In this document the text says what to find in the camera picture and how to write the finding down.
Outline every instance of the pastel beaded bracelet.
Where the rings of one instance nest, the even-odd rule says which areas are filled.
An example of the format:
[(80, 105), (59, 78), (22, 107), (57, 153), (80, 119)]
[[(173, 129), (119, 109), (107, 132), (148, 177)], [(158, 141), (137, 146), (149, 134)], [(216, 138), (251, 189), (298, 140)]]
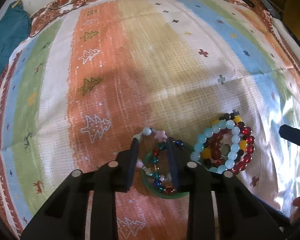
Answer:
[[(231, 146), (223, 144), (222, 146), (225, 147), (221, 152), (220, 141), (230, 130), (233, 144)], [(203, 165), (209, 171), (221, 174), (225, 170), (230, 170), (237, 175), (240, 171), (246, 169), (247, 163), (251, 162), (251, 154), (255, 150), (254, 142), (255, 138), (251, 135), (251, 128), (245, 127), (239, 115), (236, 116), (234, 113), (224, 114), (219, 120), (212, 123), (211, 128), (206, 128), (202, 134), (198, 135), (190, 159), (195, 162), (202, 159)]]
[[(188, 193), (179, 193), (175, 188), (171, 186), (164, 186), (163, 183), (171, 184), (171, 175), (168, 173), (166, 176), (162, 175), (158, 167), (159, 155), (166, 149), (167, 136), (165, 131), (157, 131), (150, 127), (145, 127), (141, 133), (136, 134), (133, 138), (137, 138), (139, 142), (142, 141), (142, 135), (149, 136), (155, 134), (154, 138), (159, 141), (153, 149), (151, 149), (143, 160), (138, 159), (136, 167), (142, 170), (142, 180), (145, 186), (155, 195), (165, 199), (180, 198)], [(185, 144), (182, 140), (175, 140), (175, 145), (185, 150), (185, 152), (191, 152), (192, 146)], [(148, 168), (144, 163), (153, 165), (153, 168)]]

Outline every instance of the teal garment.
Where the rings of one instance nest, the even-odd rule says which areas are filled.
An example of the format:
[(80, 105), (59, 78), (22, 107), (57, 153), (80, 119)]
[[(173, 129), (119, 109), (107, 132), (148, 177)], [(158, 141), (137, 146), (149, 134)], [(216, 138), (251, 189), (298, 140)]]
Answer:
[(30, 15), (23, 9), (22, 1), (11, 3), (0, 21), (0, 75), (9, 63), (9, 57), (30, 32)]

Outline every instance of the yellow bead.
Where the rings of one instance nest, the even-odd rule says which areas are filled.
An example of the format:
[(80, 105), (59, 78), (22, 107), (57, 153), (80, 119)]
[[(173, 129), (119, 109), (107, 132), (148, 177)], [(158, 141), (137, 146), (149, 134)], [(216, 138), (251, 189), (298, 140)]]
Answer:
[(201, 157), (203, 159), (209, 159), (211, 157), (211, 150), (210, 148), (204, 148), (202, 153), (201, 153)]
[(240, 150), (245, 150), (247, 148), (248, 144), (246, 141), (241, 141), (239, 143), (239, 147), (240, 147)]
[(242, 119), (241, 119), (240, 115), (237, 115), (237, 116), (233, 119), (233, 121), (235, 121), (236, 123), (238, 123), (238, 122), (241, 122)]
[(219, 120), (214, 120), (213, 122), (212, 122), (212, 125), (214, 125), (214, 124), (218, 124), (220, 121)]

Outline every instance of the silver screw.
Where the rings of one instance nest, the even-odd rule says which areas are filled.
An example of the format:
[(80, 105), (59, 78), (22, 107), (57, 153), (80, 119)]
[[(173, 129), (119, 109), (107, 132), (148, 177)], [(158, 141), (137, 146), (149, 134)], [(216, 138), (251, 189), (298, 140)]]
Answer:
[(223, 175), (224, 175), (225, 177), (227, 177), (227, 178), (232, 178), (233, 173), (232, 173), (231, 171), (225, 171), (225, 172), (223, 173)]
[(197, 165), (195, 162), (188, 162), (188, 163), (187, 163), (187, 166), (188, 166), (189, 168), (195, 168), (195, 167), (197, 167), (198, 165)]
[(79, 177), (82, 174), (80, 170), (74, 170), (71, 172), (72, 177)]
[(109, 166), (110, 168), (114, 168), (114, 167), (116, 167), (116, 166), (118, 166), (118, 165), (119, 165), (119, 163), (116, 162), (116, 161), (110, 161), (110, 162), (108, 163), (108, 166)]

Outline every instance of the wire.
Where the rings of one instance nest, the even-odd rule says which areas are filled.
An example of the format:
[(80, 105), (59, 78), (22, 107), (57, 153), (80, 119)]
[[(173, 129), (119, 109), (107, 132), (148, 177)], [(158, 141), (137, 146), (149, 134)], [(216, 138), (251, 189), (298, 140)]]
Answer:
[[(74, 9), (74, 10), (77, 10), (77, 9), (81, 8), (81, 7), (84, 6), (87, 2), (88, 2), (88, 0), (85, 0), (83, 4), (81, 4), (79, 7), (77, 7), (77, 8)], [(48, 22), (41, 28), (41, 30), (38, 31), (35, 35), (31, 36), (31, 35), (29, 34), (29, 37), (30, 37), (30, 38), (33, 38), (33, 37), (37, 36), (37, 35), (38, 35), (38, 34), (39, 34), (39, 33), (40, 33), (40, 32), (41, 32), (41, 31), (42, 31), (42, 30), (50, 23), (50, 22), (54, 21), (55, 19), (57, 19), (57, 18), (59, 18), (59, 17), (65, 15), (65, 14), (67, 14), (67, 13), (69, 13), (69, 12), (70, 12), (70, 11), (67, 11), (67, 12), (64, 12), (64, 13), (62, 13), (62, 14), (60, 14), (60, 15), (54, 17), (53, 19), (51, 19), (50, 21), (48, 21)]]

